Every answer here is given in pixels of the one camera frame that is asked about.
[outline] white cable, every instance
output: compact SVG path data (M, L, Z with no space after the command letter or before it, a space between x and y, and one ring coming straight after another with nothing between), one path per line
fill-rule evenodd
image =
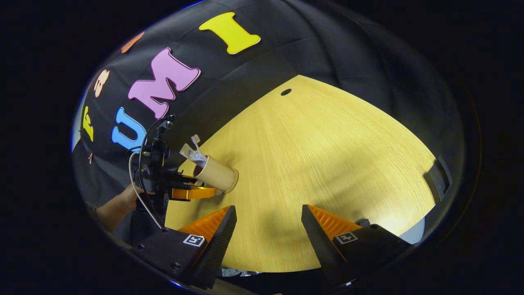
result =
M153 221L158 225L159 228L162 229L162 226L160 225L160 223L157 221L157 219L153 216L153 214L151 213L151 211L149 211L149 208L146 206L146 204L144 203L144 201L142 200L142 198L140 197L140 194L138 193L138 191L136 190L136 186L135 186L135 182L133 181L133 170L131 169L131 161L133 160L133 157L140 153L141 151L138 151L138 152L134 152L133 154L131 154L131 156L129 157L129 178L131 178L131 185L133 186L133 190L135 191L135 194L136 196L138 197L138 199L140 200L140 202L142 203L142 205L144 206L144 208L147 210L147 213L149 213L149 216L151 216L151 218L153 219Z

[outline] toothbrush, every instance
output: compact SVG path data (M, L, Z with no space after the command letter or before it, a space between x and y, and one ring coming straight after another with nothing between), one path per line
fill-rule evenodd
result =
M200 142L200 137L198 137L198 135L193 135L191 137L191 141L195 144L196 146L196 150L198 151L199 154L201 154L202 156L204 156L204 154L202 154L202 152L200 151L200 148L198 147L198 144Z

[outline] orange gripper pad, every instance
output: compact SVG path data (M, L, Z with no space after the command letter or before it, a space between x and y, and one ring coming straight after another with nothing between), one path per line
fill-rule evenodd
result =
M224 207L220 210L217 210L207 216L204 216L198 220L193 221L192 223L180 228L178 231L181 231L186 234L203 236L206 241L211 241L211 238L218 229L220 223L224 219L227 211L230 206Z
M324 230L326 236L329 237L330 241L332 241L335 236L362 228L362 226L349 222L342 217L338 217L309 204L307 205L311 213L315 216L316 221L320 224L320 227Z
M171 190L171 198L182 200L211 198L214 197L215 194L216 187L201 187L191 185L191 189L173 188Z

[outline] cable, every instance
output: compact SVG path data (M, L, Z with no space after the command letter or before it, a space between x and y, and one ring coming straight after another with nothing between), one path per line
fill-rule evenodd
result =
M129 152L131 152L131 151L134 150L134 149L139 149L139 148L140 148L140 145L138 145L138 146L134 146L134 147L128 149L128 150L124 153L124 155L127 157Z
M133 157L136 155L136 154L139 154L140 152L134 152L133 154L131 154L131 157L129 157L129 178L131 179L131 185L133 186L133 190L135 191L135 194L136 196L138 197L138 199L140 200L140 202L142 203L142 205L144 206L144 208L147 210L147 213L149 213L149 216L151 216L151 218L153 219L153 221L158 225L158 227L160 229L162 229L162 226L160 225L160 223L157 221L157 219L153 216L153 214L151 213L151 211L149 211L149 208L146 206L146 204L144 203L144 200L142 200L142 197L140 197L140 194L138 193L138 191L136 190L136 186L135 186L135 182L133 181L133 170L131 168L131 162L133 160Z
M138 155L138 170L139 170L139 171L141 171L141 169L142 169L142 154L143 154L142 151L144 150L144 146L146 145L146 142L147 142L147 136L149 135L149 132L151 131L151 129L153 129L153 127L154 127L156 124L158 124L159 122L160 122L160 123L163 123L164 121L166 121L166 119L167 119L167 118L162 118L162 119L156 121L156 122L153 123L153 124L151 125L151 127L149 127L149 129L147 130L147 132L146 132L146 136L145 136L144 139L142 140L142 146L140 146L140 151L139 151L140 154ZM145 188L146 186L144 185L144 180L143 180L143 178L142 178L142 173L141 173L141 172L138 173L138 180L140 181L140 185L141 185L143 188ZM151 206L151 209L153 209L153 213L154 213L154 215L156 216L156 219L157 219L157 220L160 220L160 217L158 217L158 213L157 213L157 211L155 210L155 207L154 207L154 206Z

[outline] wooden table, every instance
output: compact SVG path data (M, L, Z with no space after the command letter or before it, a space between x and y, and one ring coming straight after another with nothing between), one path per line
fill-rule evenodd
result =
M291 92L282 96L286 89ZM236 168L238 184L226 195L170 201L166 226L178 229L235 205L224 267L320 267L300 221L303 204L352 222L368 218L395 235L435 205L423 178L435 158L415 135L366 101L303 76L257 100L201 150ZM179 170L193 168L186 161Z

